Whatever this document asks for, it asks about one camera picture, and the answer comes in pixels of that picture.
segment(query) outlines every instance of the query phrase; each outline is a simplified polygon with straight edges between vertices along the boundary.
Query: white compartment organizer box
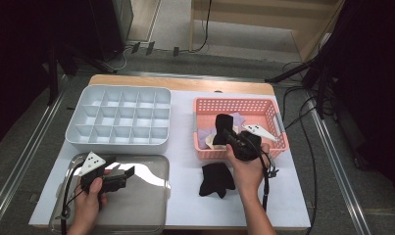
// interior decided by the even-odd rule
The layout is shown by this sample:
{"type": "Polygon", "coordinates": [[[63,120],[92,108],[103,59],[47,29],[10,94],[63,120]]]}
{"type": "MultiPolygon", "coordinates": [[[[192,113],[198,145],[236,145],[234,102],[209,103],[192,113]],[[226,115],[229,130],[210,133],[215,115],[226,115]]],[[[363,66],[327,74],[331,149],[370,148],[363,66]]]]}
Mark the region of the white compartment organizer box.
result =
{"type": "Polygon", "coordinates": [[[87,86],[66,139],[83,152],[163,154],[168,147],[172,93],[163,87],[87,86]]]}

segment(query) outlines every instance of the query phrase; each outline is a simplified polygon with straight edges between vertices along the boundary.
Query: gray carpet floor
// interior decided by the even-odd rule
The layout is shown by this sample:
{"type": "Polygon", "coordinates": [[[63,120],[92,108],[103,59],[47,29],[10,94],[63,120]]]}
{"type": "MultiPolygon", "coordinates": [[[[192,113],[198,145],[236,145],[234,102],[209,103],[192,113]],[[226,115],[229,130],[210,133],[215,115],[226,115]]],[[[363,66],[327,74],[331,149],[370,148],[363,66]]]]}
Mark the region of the gray carpet floor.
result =
{"type": "MultiPolygon", "coordinates": [[[[276,62],[197,54],[181,54],[179,57],[173,57],[172,52],[165,51],[155,51],[150,56],[144,54],[145,50],[140,50],[136,54],[126,53],[126,66],[118,73],[128,74],[141,71],[195,74],[205,75],[205,77],[202,77],[204,79],[211,79],[209,76],[216,76],[213,79],[263,82],[264,78],[281,74],[284,67],[284,64],[276,62]]],[[[115,58],[110,64],[114,67],[122,66],[123,59],[122,57],[115,58]]],[[[100,73],[90,65],[84,63],[78,63],[78,65],[78,73],[76,76],[70,77],[70,85],[65,91],[63,101],[38,146],[17,193],[0,222],[0,234],[50,234],[47,228],[35,228],[28,225],[36,206],[36,203],[29,201],[29,198],[42,192],[45,181],[62,147],[67,125],[73,114],[73,111],[68,108],[75,107],[77,99],[82,89],[88,84],[90,77],[95,73],[100,73]]],[[[299,79],[300,77],[297,75],[274,85],[274,92],[281,112],[284,92],[289,85],[298,84],[299,82],[296,80],[299,79]]],[[[0,189],[46,109],[48,92],[48,89],[45,90],[32,103],[31,107],[16,122],[0,144],[0,189]]],[[[287,96],[285,125],[298,117],[299,109],[305,100],[306,95],[302,90],[294,91],[287,96]]],[[[303,123],[313,146],[318,171],[317,217],[311,234],[357,234],[311,115],[305,116],[303,123]]],[[[357,169],[353,163],[352,151],[337,122],[331,116],[326,116],[325,123],[359,202],[366,213],[372,234],[395,235],[395,192],[390,181],[376,171],[357,169]]],[[[299,122],[289,127],[287,133],[308,206],[314,201],[315,195],[311,154],[299,122]]],[[[305,231],[278,231],[278,234],[305,234],[305,231]]]]}

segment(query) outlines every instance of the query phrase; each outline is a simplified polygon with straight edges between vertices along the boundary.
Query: person's left hand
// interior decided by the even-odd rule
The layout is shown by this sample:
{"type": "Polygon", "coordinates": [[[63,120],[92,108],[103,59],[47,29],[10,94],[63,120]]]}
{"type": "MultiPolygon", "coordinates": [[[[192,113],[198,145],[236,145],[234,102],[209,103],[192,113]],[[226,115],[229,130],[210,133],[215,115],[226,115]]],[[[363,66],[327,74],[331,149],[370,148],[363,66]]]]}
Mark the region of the person's left hand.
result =
{"type": "MultiPolygon", "coordinates": [[[[99,213],[98,194],[102,189],[103,180],[97,177],[90,185],[89,193],[81,192],[81,188],[77,187],[74,193],[77,195],[75,200],[74,222],[69,230],[70,235],[88,234],[96,225],[97,215],[99,213]]],[[[105,194],[101,195],[102,205],[106,205],[107,198],[105,194]]]]}

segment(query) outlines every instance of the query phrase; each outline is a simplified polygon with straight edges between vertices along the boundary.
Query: forearm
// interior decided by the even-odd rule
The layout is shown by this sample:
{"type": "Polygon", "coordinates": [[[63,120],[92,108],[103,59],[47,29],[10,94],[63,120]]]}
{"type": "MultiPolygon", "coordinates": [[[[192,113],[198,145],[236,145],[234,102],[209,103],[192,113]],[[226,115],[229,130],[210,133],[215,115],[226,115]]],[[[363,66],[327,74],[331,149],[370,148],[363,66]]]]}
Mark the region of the forearm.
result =
{"type": "Polygon", "coordinates": [[[246,223],[249,235],[272,235],[276,234],[271,222],[266,215],[256,192],[242,193],[243,208],[246,215],[246,223]]]}

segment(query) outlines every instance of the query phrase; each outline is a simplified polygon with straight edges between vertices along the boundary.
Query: person's right hand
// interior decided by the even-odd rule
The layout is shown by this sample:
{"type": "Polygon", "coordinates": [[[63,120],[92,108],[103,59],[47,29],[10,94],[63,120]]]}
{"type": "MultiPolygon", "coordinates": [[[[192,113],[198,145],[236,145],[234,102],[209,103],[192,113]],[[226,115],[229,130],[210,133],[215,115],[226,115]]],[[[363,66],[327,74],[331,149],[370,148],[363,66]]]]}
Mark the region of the person's right hand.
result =
{"type": "MultiPolygon", "coordinates": [[[[262,150],[265,153],[270,151],[270,146],[264,144],[262,150]]],[[[233,154],[233,149],[230,145],[226,145],[227,158],[233,165],[233,178],[239,193],[243,196],[249,194],[250,196],[257,197],[258,188],[264,178],[263,166],[261,160],[256,158],[253,161],[243,162],[237,159],[233,154]]],[[[264,162],[268,165],[268,158],[262,154],[264,162]]]]}

